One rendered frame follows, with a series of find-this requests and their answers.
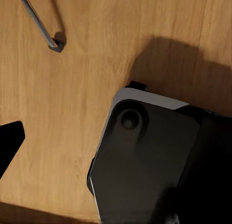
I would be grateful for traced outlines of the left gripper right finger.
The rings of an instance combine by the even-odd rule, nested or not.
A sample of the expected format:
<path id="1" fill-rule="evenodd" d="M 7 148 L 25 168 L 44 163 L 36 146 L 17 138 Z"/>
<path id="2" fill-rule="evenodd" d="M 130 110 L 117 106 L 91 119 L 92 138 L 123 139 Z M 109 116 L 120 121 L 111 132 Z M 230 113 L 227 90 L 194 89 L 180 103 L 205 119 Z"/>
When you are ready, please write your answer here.
<path id="1" fill-rule="evenodd" d="M 217 139 L 232 160 L 232 123 L 220 121 Z"/>

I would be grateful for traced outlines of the swivel chair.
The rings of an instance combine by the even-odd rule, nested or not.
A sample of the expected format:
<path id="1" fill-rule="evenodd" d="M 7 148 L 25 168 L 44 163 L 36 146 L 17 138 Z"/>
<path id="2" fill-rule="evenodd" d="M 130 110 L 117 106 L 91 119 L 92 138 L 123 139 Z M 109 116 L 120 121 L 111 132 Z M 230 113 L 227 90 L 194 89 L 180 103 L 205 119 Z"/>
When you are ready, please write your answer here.
<path id="1" fill-rule="evenodd" d="M 42 23 L 40 17 L 36 13 L 35 9 L 33 8 L 31 2 L 29 0 L 21 0 L 25 8 L 28 10 L 29 14 L 31 15 L 32 19 L 37 24 L 38 28 L 40 29 L 41 33 L 43 34 L 44 38 L 49 44 L 49 48 L 53 51 L 62 52 L 64 43 L 62 41 L 56 40 L 51 38 L 50 34 L 48 33 L 48 30 Z"/>

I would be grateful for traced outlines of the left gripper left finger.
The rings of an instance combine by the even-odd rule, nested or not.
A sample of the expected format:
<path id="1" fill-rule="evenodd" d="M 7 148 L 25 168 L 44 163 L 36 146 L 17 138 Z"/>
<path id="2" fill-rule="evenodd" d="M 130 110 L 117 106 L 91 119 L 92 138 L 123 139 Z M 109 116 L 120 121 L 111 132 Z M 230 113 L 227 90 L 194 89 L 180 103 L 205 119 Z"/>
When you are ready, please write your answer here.
<path id="1" fill-rule="evenodd" d="M 0 179 L 25 139 L 21 121 L 0 126 Z"/>

